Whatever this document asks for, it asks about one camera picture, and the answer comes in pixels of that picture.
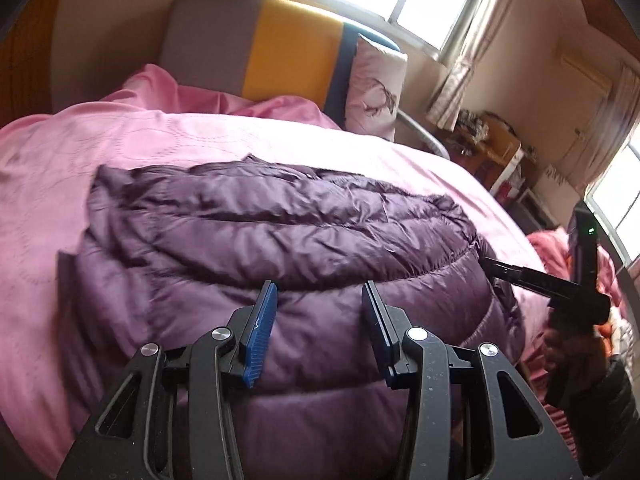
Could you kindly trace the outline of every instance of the window frame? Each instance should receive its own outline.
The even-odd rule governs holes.
[[[622,153],[623,150],[626,150],[627,148],[629,148],[631,152],[638,158],[638,160],[640,160],[640,150],[635,148],[630,142],[631,138],[635,134],[638,134],[640,136],[640,128],[638,128],[637,130],[634,130],[633,134],[629,137],[629,142],[626,142],[625,145],[622,148],[620,148],[619,152],[616,153],[616,157],[620,153]],[[640,200],[640,191],[636,194],[636,197],[632,200],[631,205],[627,208],[625,214],[623,215],[623,217],[620,219],[620,222],[618,222],[618,225],[616,226],[614,226],[609,221],[609,219],[607,218],[607,215],[604,213],[602,208],[600,208],[600,206],[598,205],[598,203],[595,201],[593,197],[595,192],[598,190],[598,187],[600,186],[600,184],[602,183],[604,178],[607,176],[607,173],[609,173],[609,170],[612,167],[613,167],[613,161],[611,165],[607,168],[607,171],[605,171],[602,174],[602,176],[587,190],[587,193],[585,194],[585,197],[584,197],[584,201],[587,204],[587,206],[591,209],[591,211],[594,213],[594,215],[596,215],[596,218],[600,222],[600,225],[603,227],[604,231],[609,236],[611,243],[613,243],[614,247],[618,251],[618,254],[620,255],[620,258],[622,259],[622,263],[624,264],[624,266],[629,267],[638,258],[640,258],[640,255],[636,256],[635,259],[631,259],[631,256],[629,256],[629,252],[626,250],[626,247],[622,241],[622,238],[620,238],[620,236],[618,235],[617,229],[618,227],[620,227],[622,222],[625,221],[625,218],[629,215],[633,206],[635,206],[636,203]]]
[[[456,21],[452,24],[447,39],[441,50],[434,47],[432,44],[423,40],[416,34],[407,30],[402,25],[398,24],[398,17],[402,12],[402,8],[407,0],[398,0],[396,6],[389,16],[388,20],[385,20],[382,16],[372,12],[370,10],[359,7],[355,4],[346,2],[344,0],[306,0],[312,4],[319,4],[321,7],[336,12],[341,16],[355,20],[362,23],[367,27],[389,36],[392,40],[402,41],[410,46],[421,50],[428,56],[439,62],[448,62],[453,55],[453,50],[458,50],[462,46],[462,39],[466,35],[471,21],[478,10],[478,5],[481,0],[466,0],[460,14]]]

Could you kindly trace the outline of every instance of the bed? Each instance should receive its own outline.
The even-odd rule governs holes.
[[[252,154],[360,173],[415,194],[448,194],[498,258],[543,270],[507,213],[448,160],[342,131],[309,99],[278,96],[254,104],[180,85],[172,75],[148,65],[100,102],[22,118],[0,130],[0,414],[4,440],[11,439],[10,431],[49,477],[73,441],[58,354],[65,342],[57,338],[56,254],[76,250],[86,227],[85,199],[100,164],[188,167]],[[521,289],[515,293],[530,345],[546,319],[547,301]]]

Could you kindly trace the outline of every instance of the tied curtain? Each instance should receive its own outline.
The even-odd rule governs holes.
[[[640,76],[623,65],[620,80],[585,132],[584,140],[558,164],[560,173],[583,194],[607,170],[640,122]]]
[[[427,120],[453,130],[474,70],[496,37],[513,0],[481,0],[460,56],[427,111]]]

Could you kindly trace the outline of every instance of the ceiling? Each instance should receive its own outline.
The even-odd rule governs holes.
[[[582,0],[591,27],[615,40],[640,59],[640,40],[615,0]]]

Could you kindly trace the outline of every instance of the blue gripper pad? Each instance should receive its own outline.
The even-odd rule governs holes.
[[[264,363],[264,356],[267,353],[269,336],[271,335],[271,327],[276,317],[277,306],[278,288],[275,283],[270,283],[262,304],[256,305],[258,308],[258,317],[255,320],[249,341],[246,345],[242,380],[249,388],[254,386],[256,379],[260,377],[260,373],[262,372],[262,364]]]

